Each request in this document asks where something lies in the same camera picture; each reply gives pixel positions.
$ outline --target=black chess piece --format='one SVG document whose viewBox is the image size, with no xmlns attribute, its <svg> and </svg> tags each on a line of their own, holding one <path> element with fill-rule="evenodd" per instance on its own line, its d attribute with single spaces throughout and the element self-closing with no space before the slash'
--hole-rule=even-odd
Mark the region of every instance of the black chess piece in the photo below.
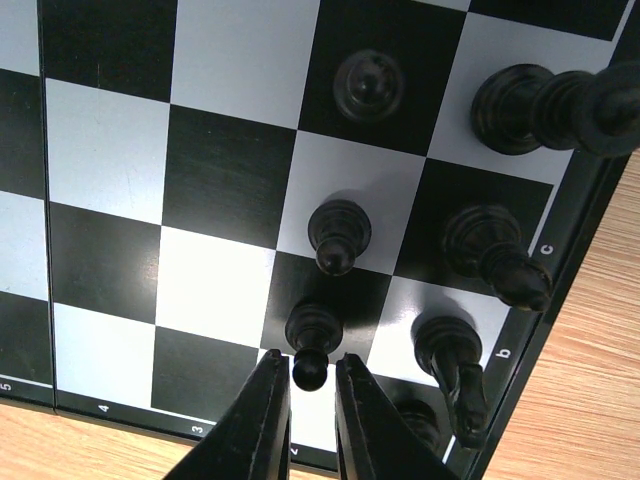
<svg viewBox="0 0 640 480">
<path fill-rule="evenodd" d="M 289 315 L 285 337 L 296 351 L 293 381 L 307 392 L 318 390 L 327 380 L 328 355 L 342 342 L 342 323 L 323 305 L 301 303 Z"/>
<path fill-rule="evenodd" d="M 320 205 L 309 219 L 309 241 L 316 263 L 327 275 L 348 273 L 371 240 L 371 222 L 365 211 L 349 200 Z"/>
<path fill-rule="evenodd" d="M 640 63 L 596 75 L 554 75 L 529 64 L 505 68 L 476 93 L 471 123 L 486 146 L 505 155 L 541 145 L 600 157 L 627 155 L 640 147 Z"/>
<path fill-rule="evenodd" d="M 505 207 L 479 204 L 457 212 L 445 226 L 442 248 L 455 272 L 482 278 L 507 305 L 535 312 L 549 307 L 551 276 L 529 257 Z"/>
<path fill-rule="evenodd" d="M 333 81 L 340 112 L 358 123 L 373 123 L 393 114 L 404 93 L 404 79 L 394 59 L 375 50 L 347 58 Z"/>
<path fill-rule="evenodd" d="M 414 337 L 420 368 L 435 377 L 444 394 L 456 439 L 465 448 L 482 448 L 487 436 L 488 408 L 484 396 L 480 337 L 456 317 L 429 319 Z"/>
<path fill-rule="evenodd" d="M 429 450 L 437 453 L 442 444 L 442 435 L 436 412 L 427 403 L 418 399 L 399 402 L 395 407 L 411 431 Z"/>
</svg>

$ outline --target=black square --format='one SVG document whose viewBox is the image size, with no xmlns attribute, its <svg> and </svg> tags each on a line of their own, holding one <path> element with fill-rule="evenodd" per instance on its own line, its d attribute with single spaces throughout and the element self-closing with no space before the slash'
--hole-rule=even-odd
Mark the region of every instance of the black square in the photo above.
<svg viewBox="0 0 640 480">
<path fill-rule="evenodd" d="M 217 422 L 257 359 L 256 348 L 158 327 L 151 406 Z"/>
<path fill-rule="evenodd" d="M 275 249 L 295 135 L 172 105 L 163 225 Z"/>
<path fill-rule="evenodd" d="M 44 199 L 40 79 L 0 69 L 0 190 Z"/>
<path fill-rule="evenodd" d="M 551 185 L 427 159 L 394 275 L 492 295 L 480 279 L 451 270 L 441 250 L 444 223 L 471 203 L 498 203 L 518 220 L 524 245 L 540 223 Z"/>
<path fill-rule="evenodd" d="M 374 375 L 373 377 L 394 406 L 398 407 L 403 402 L 420 400 L 431 407 L 436 415 L 441 438 L 438 450 L 433 453 L 442 458 L 447 451 L 453 432 L 451 431 L 447 404 L 440 389 L 383 375 Z"/>
<path fill-rule="evenodd" d="M 471 12 L 613 40 L 627 0 L 472 0 Z"/>
<path fill-rule="evenodd" d="M 410 1 L 323 1 L 300 129 L 426 155 L 465 15 Z M 333 80 L 347 57 L 367 49 L 396 60 L 404 73 L 405 91 L 394 114 L 377 123 L 358 124 L 337 109 Z"/>
<path fill-rule="evenodd" d="M 45 75 L 169 101 L 177 0 L 43 0 Z"/>
<path fill-rule="evenodd" d="M 51 203 L 55 302 L 154 323 L 160 226 Z"/>
<path fill-rule="evenodd" d="M 640 60 L 638 32 L 640 32 L 640 2 L 636 1 L 616 45 L 611 64 Z"/>
<path fill-rule="evenodd" d="M 49 304 L 0 292 L 0 373 L 53 384 Z"/>
<path fill-rule="evenodd" d="M 359 268 L 330 277 L 312 258 L 277 252 L 260 347 L 295 354 L 284 336 L 284 326 L 296 304 L 312 301 L 331 309 L 343 323 L 342 343 L 329 355 L 331 363 L 347 352 L 366 363 L 390 283 L 389 275 Z"/>
</svg>

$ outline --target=wooden surface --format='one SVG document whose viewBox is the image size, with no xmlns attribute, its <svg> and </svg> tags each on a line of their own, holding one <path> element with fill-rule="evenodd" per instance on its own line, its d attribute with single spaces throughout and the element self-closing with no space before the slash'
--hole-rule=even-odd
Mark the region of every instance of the wooden surface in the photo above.
<svg viewBox="0 0 640 480">
<path fill-rule="evenodd" d="M 485 478 L 640 479 L 638 289 L 640 155 L 625 172 Z M 0 406 L 0 479 L 161 478 L 187 450 Z"/>
</svg>

